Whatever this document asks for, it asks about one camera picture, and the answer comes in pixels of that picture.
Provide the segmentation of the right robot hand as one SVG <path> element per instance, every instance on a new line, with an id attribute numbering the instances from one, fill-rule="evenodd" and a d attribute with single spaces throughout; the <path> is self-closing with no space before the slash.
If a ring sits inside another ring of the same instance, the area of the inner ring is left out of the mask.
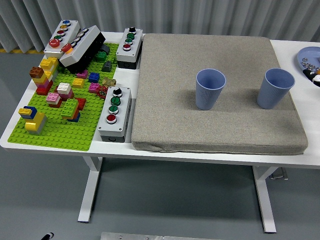
<path id="1" fill-rule="evenodd" d="M 303 74 L 316 86 L 320 87 L 320 75 L 309 70 L 309 69 L 304 69 Z"/>

